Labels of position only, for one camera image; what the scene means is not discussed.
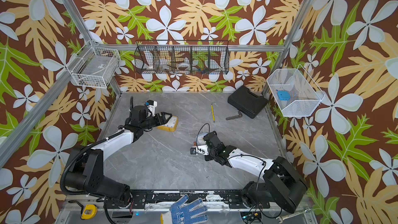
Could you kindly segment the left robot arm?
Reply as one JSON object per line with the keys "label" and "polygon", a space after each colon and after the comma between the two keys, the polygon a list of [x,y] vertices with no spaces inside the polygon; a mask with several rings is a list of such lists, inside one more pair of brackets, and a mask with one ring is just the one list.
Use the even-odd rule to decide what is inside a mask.
{"label": "left robot arm", "polygon": [[156,113],[157,102],[144,105],[130,103],[129,116],[116,133],[87,146],[74,148],[60,179],[66,195],[92,195],[112,200],[120,206],[131,202],[130,187],[104,175],[104,161],[121,148],[136,142],[144,133],[167,124],[173,117],[166,112]]}

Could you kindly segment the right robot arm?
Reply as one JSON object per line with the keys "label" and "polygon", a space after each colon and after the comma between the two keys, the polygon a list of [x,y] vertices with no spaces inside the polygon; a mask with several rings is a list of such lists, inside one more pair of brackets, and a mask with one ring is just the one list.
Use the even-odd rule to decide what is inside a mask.
{"label": "right robot arm", "polygon": [[283,211],[293,214],[309,188],[303,176],[285,158],[260,158],[235,146],[226,146],[215,131],[199,134],[190,154],[203,155],[205,161],[256,176],[257,180],[249,182],[240,192],[241,201],[248,208],[269,208],[274,202]]}

